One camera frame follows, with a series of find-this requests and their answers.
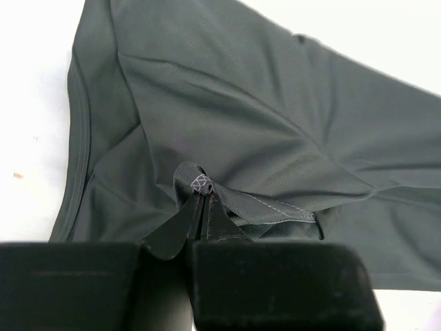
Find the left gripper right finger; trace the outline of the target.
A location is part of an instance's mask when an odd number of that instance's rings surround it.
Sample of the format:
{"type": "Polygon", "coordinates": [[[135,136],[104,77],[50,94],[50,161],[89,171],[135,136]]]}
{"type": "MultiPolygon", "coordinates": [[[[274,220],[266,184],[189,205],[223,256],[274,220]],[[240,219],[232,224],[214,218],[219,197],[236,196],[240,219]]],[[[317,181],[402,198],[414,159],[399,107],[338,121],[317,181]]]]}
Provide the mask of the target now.
{"type": "Polygon", "coordinates": [[[216,194],[188,201],[197,330],[382,330],[360,257],[334,243],[250,240],[216,194]]]}

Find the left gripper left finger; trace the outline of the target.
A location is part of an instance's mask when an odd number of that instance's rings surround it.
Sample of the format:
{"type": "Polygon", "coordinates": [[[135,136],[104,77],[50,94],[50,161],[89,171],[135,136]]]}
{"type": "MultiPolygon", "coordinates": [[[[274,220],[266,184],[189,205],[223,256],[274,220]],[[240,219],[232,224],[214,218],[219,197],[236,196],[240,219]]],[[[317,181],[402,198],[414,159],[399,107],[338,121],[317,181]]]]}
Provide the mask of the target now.
{"type": "Polygon", "coordinates": [[[190,250],[203,216],[193,194],[140,243],[4,243],[2,330],[202,328],[190,250]]]}

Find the dark grey t shirt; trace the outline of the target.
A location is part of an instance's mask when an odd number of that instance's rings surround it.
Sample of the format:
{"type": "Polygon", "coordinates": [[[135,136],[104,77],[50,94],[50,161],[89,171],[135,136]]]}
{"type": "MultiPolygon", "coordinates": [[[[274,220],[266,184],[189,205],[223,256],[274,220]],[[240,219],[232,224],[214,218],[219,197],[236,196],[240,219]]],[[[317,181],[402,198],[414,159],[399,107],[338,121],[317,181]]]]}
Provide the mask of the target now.
{"type": "Polygon", "coordinates": [[[253,239],[353,247],[440,289],[440,98],[238,1],[86,1],[51,241],[140,241],[208,180],[253,239]]]}

